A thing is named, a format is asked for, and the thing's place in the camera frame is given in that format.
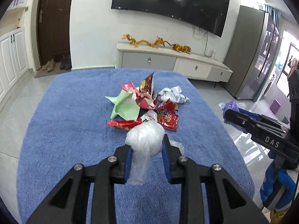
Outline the blue gloved right hand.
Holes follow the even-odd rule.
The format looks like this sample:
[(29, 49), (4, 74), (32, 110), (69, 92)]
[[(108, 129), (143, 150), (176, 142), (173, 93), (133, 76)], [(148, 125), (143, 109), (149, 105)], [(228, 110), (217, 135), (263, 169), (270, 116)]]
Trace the blue gloved right hand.
[(265, 178), (260, 188), (263, 206), (270, 211), (286, 211), (292, 203), (296, 192), (296, 178), (298, 163), (284, 161), (281, 168), (277, 168), (277, 161), (281, 159), (273, 151), (268, 153), (271, 164), (265, 172)]

